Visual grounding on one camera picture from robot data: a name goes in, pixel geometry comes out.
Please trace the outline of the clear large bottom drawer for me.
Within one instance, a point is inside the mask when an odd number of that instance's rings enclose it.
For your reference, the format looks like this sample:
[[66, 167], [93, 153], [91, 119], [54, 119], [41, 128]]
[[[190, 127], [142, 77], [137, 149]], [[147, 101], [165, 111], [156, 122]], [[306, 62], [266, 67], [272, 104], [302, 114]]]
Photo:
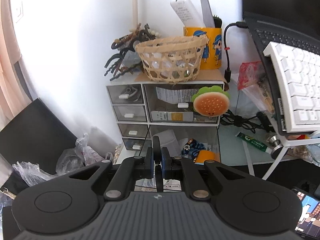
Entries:
[[213, 152], [214, 160], [221, 161], [219, 137], [216, 127], [205, 126], [151, 126], [151, 135], [158, 136], [161, 147], [166, 147], [170, 156], [182, 156], [196, 164], [202, 150]]

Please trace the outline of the black hair claw clips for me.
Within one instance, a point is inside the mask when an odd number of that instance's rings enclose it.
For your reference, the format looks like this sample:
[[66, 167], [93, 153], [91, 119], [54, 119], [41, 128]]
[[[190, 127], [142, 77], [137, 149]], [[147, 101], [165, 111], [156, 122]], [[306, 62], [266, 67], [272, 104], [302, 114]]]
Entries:
[[142, 61], [136, 53], [135, 46], [159, 38], [159, 32], [152, 30], [148, 24], [141, 27], [139, 23], [136, 28], [131, 29], [128, 35], [115, 39], [111, 44], [112, 50], [118, 52], [112, 55], [105, 63], [106, 72], [104, 76], [110, 76], [110, 81], [114, 81], [121, 76], [142, 68]]

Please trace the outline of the hamburger plush toy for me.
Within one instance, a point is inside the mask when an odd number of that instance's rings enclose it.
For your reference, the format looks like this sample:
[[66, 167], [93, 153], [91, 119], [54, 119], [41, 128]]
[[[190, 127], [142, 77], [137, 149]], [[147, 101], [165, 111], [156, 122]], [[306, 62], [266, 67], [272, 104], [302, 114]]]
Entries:
[[191, 101], [194, 111], [202, 116], [217, 117], [229, 110], [230, 96], [220, 86], [202, 87]]

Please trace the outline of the white drawer organizer cabinet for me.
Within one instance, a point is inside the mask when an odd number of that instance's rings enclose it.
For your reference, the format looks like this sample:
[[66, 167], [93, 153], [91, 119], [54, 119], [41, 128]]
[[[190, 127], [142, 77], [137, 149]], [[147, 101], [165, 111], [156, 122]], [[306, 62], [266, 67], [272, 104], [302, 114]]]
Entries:
[[191, 81], [170, 85], [151, 81], [121, 81], [106, 87], [123, 149], [143, 155], [154, 135], [164, 137], [173, 150], [188, 139], [203, 143], [206, 149], [220, 152], [220, 118], [202, 116], [194, 110], [192, 96], [202, 87], [217, 86], [222, 81]]

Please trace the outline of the black bin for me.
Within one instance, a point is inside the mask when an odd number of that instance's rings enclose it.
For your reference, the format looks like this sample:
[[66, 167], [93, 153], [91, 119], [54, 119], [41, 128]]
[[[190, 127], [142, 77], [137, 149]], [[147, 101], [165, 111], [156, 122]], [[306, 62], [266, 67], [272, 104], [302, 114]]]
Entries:
[[75, 141], [76, 136], [51, 110], [40, 99], [34, 100], [1, 130], [1, 187], [13, 190], [23, 181], [13, 169], [23, 162], [37, 164], [45, 178], [57, 178], [57, 161]]

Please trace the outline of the red snack packet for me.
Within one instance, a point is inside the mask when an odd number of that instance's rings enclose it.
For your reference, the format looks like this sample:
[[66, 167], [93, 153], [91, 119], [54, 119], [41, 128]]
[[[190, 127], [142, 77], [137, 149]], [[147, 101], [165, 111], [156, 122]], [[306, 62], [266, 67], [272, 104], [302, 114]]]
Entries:
[[237, 88], [244, 92], [260, 111], [274, 113], [270, 85], [260, 61], [241, 64]]

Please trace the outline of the yellow cartoon pen cup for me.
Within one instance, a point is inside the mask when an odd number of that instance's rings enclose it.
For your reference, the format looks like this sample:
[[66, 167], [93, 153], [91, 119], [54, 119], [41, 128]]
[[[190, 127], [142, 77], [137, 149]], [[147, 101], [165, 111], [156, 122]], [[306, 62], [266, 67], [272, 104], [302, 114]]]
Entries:
[[184, 27], [184, 36], [206, 35], [209, 39], [203, 50], [201, 69], [219, 69], [222, 64], [222, 29]]

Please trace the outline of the white desk riser shelf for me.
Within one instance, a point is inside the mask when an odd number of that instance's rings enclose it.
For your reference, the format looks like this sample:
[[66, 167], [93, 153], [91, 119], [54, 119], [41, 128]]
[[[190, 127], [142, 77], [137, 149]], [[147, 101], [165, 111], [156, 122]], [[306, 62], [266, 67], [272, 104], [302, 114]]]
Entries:
[[270, 145], [274, 145], [273, 152], [277, 152], [276, 159], [274, 160], [268, 171], [265, 173], [265, 175], [262, 177], [263, 180], [266, 180], [278, 166], [289, 148], [295, 146], [319, 144], [319, 130], [309, 134], [308, 138], [303, 140], [289, 140], [287, 137], [280, 135], [277, 122], [272, 115], [272, 111], [275, 109], [275, 107], [273, 105], [271, 96], [268, 93], [266, 82], [261, 81], [261, 79], [252, 79], [249, 81], [245, 81], [242, 86], [244, 93], [255, 103], [255, 105], [260, 110], [263, 111], [276, 132], [276, 135], [270, 140]]

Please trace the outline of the clear plastic bags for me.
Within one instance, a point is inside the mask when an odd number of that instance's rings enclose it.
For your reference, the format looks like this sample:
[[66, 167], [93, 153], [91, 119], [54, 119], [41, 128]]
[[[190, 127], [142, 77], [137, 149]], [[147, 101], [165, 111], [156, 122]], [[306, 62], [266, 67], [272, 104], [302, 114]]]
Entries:
[[18, 161], [12, 167], [28, 186], [34, 186], [103, 160], [113, 161], [114, 153], [107, 152], [104, 155], [100, 155], [88, 145], [88, 141], [89, 135], [85, 133], [76, 140], [75, 148], [64, 150], [55, 164], [55, 173], [53, 175], [40, 169], [39, 164], [25, 161]]

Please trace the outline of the smartphone playing cartoon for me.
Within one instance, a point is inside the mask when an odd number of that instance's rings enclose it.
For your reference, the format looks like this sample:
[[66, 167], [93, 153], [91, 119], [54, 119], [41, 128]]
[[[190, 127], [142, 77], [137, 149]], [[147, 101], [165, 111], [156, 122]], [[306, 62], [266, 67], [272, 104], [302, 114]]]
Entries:
[[319, 186], [313, 194], [307, 193], [297, 187], [294, 187], [292, 191], [297, 195], [302, 204], [302, 214], [295, 228], [295, 232], [303, 239], [319, 239]]

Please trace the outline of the woven bamboo basket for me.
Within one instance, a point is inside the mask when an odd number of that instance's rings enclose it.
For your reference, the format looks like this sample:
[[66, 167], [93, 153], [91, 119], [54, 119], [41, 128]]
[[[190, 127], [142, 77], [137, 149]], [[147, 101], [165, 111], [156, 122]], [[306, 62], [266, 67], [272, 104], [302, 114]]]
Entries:
[[197, 78], [208, 41], [204, 34], [158, 38], [136, 45], [136, 52], [150, 80], [176, 84]]

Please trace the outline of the black laptop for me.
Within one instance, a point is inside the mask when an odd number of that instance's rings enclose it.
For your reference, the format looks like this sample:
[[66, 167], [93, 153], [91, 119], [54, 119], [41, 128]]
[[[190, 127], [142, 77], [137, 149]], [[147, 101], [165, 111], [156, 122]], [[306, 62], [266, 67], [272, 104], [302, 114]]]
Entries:
[[277, 77], [271, 58], [263, 51], [270, 42], [277, 42], [319, 55], [319, 0], [242, 0], [242, 16], [270, 84], [278, 131], [281, 135], [299, 135], [285, 131]]

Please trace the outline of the peach curtain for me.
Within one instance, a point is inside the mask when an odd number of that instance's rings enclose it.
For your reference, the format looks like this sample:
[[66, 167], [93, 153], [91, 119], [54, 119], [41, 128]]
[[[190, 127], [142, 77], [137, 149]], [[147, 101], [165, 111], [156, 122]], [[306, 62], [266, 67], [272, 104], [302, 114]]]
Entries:
[[1, 0], [1, 128], [33, 100], [17, 43], [10, 0]]

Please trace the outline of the black desk mat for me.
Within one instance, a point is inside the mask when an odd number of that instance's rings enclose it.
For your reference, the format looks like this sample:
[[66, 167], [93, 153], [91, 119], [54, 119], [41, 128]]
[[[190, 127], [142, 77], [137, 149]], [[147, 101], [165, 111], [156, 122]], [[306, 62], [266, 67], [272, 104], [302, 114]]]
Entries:
[[[262, 178], [270, 167], [271, 164], [254, 164], [253, 170], [255, 176]], [[248, 166], [246, 165], [236, 165], [231, 166], [231, 168], [249, 174]], [[319, 185], [319, 167], [307, 163], [302, 159], [281, 161], [268, 177], [267, 181], [283, 186], [290, 191], [296, 187], [313, 194]], [[218, 194], [221, 189], [221, 185], [213, 185], [210, 192], [212, 194]]]

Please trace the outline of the green white tube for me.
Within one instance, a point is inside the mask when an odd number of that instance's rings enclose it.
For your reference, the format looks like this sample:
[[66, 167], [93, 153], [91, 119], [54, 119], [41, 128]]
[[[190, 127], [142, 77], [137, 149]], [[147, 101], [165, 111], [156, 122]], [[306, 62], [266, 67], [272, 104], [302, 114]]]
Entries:
[[236, 134], [237, 138], [240, 138], [241, 140], [243, 140], [246, 143], [249, 143], [250, 145], [254, 146], [255, 148], [259, 149], [262, 152], [266, 152], [268, 154], [271, 154], [272, 149], [270, 147], [268, 147], [265, 143], [254, 139], [253, 137], [250, 137], [248, 135], [245, 135], [242, 132], [238, 132]]

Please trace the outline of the white mechanical keyboard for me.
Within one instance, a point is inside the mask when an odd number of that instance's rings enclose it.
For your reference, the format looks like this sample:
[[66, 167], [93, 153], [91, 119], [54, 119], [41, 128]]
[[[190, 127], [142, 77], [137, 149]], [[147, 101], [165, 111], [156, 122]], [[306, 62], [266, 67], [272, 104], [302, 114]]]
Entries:
[[277, 42], [270, 42], [263, 54], [271, 58], [277, 77], [285, 131], [318, 131], [319, 55]]

